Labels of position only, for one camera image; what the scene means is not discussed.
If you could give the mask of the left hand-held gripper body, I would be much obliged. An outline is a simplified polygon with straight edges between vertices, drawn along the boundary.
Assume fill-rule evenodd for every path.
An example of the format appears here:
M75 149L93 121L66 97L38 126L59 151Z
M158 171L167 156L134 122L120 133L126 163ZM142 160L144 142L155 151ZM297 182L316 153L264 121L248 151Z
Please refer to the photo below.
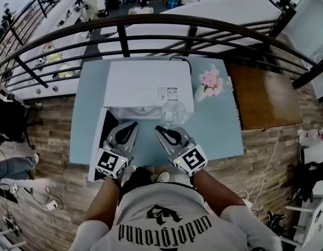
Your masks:
M127 151L127 147L123 149L105 141L104 146L97 152L95 165L97 177L118 179L133 160L133 156Z

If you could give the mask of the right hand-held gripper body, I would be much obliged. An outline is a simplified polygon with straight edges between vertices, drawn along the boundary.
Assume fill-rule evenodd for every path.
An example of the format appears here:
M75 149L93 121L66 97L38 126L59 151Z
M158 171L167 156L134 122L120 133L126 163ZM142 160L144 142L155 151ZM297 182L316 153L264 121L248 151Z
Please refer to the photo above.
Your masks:
M192 177L207 165L208 159L199 144L188 140L169 157L169 161L175 168Z

